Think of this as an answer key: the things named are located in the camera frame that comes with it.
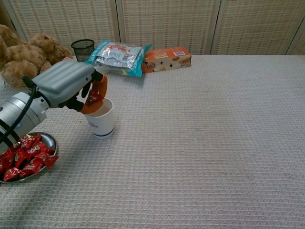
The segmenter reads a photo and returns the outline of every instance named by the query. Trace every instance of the teddy bear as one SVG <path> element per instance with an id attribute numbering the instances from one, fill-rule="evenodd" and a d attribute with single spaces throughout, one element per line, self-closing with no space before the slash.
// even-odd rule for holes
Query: teddy bear
<path id="1" fill-rule="evenodd" d="M 43 33 L 34 35 L 29 43 L 10 28 L 0 25 L 0 71 L 3 80 L 14 89 L 25 88 L 23 76 L 33 79 L 72 53 L 55 38 Z"/>

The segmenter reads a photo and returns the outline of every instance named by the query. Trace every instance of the silver tray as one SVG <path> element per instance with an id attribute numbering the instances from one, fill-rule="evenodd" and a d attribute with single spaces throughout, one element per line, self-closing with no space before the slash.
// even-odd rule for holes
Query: silver tray
<path id="1" fill-rule="evenodd" d="M 56 139 L 48 134 L 48 133 L 44 133 L 44 132 L 33 132 L 33 133 L 29 133 L 29 135 L 32 135 L 32 136 L 41 136 L 41 141 L 48 147 L 48 148 L 51 148 L 54 153 L 52 155 L 56 155 L 58 153 L 58 144 L 57 144 L 57 141 Z M 42 167 L 38 173 L 40 173 L 42 170 L 44 170 L 46 168 L 46 166 Z M 22 179 L 19 179 L 19 180 L 13 180 L 13 181 L 3 181 L 3 180 L 0 180 L 0 183 L 16 183 L 16 182 L 22 182 L 26 179 L 29 179 L 31 177 L 35 176 L 35 174 L 32 174 L 32 175 L 29 175 L 28 177 L 25 177 L 25 178 L 22 178 Z"/>

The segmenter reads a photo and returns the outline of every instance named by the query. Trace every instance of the snack bag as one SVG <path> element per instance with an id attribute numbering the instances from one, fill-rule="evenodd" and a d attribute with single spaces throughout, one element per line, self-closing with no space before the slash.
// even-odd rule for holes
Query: snack bag
<path id="1" fill-rule="evenodd" d="M 108 72 L 141 77 L 144 54 L 152 45 L 138 47 L 118 42 L 102 41 L 91 53 L 86 63 L 106 74 Z"/>

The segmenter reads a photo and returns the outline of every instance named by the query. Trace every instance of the gray tablecloth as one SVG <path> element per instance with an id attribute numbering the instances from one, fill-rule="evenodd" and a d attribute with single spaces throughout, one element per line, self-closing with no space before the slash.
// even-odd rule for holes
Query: gray tablecloth
<path id="1" fill-rule="evenodd" d="M 14 95 L 0 82 L 0 100 Z M 305 228 L 305 57 L 109 75 L 111 138 L 48 111 L 60 159 L 0 187 L 0 228 Z"/>

